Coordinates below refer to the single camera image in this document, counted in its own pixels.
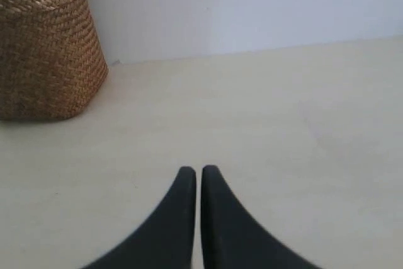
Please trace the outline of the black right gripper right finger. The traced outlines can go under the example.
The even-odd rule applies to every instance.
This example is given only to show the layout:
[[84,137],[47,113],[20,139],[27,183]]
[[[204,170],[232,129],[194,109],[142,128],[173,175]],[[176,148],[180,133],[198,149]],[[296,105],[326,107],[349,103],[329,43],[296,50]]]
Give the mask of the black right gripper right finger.
[[201,246],[205,268],[317,268],[263,228],[214,165],[201,176]]

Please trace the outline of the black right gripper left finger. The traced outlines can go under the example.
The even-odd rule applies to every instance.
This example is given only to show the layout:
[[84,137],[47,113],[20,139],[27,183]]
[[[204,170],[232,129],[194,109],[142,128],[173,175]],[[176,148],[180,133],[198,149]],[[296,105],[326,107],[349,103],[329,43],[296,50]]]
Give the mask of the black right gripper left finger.
[[196,173],[185,166],[139,228],[86,268],[191,268],[195,207]]

